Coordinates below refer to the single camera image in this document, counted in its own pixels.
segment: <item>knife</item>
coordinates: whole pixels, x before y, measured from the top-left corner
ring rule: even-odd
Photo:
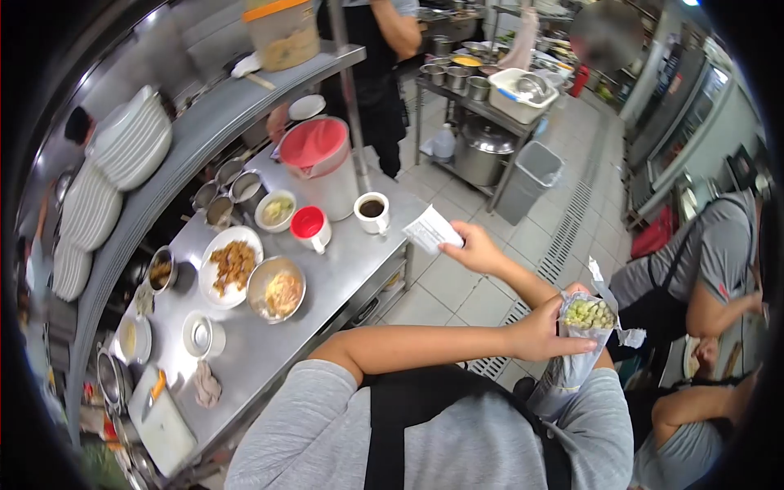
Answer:
[[[166,373],[163,372],[162,369],[159,369],[158,381],[155,386],[152,387],[150,393],[147,394],[147,400],[144,401],[144,406],[142,407],[142,423],[144,423],[144,420],[150,415],[152,405],[155,403],[155,400],[158,399],[158,395],[161,394],[164,388],[166,388]]]

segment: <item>cutting board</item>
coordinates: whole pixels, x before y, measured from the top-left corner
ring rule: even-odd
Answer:
[[[171,477],[196,447],[196,438],[185,425],[166,388],[142,423],[142,407],[156,381],[158,368],[148,365],[131,395],[128,414],[155,466],[163,476]]]

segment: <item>receipt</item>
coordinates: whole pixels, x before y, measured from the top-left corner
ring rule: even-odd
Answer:
[[[451,243],[460,248],[464,245],[460,235],[433,205],[427,206],[419,218],[403,228],[403,233],[432,256],[440,252],[439,243]]]

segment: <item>black coffee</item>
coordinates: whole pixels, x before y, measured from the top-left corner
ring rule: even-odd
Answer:
[[[384,203],[381,201],[365,201],[359,206],[359,212],[368,218],[375,218],[384,212]]]

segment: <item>white mug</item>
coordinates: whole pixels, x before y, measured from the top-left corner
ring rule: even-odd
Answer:
[[[360,211],[363,204],[371,201],[376,201],[383,205],[381,214],[378,216],[365,216]],[[359,219],[359,224],[366,232],[386,236],[387,231],[390,228],[390,201],[387,199],[387,196],[380,192],[368,192],[367,194],[359,196],[359,198],[354,201],[354,215]]]
[[[316,206],[305,206],[295,212],[289,230],[294,238],[319,255],[324,253],[332,238],[332,225]]]

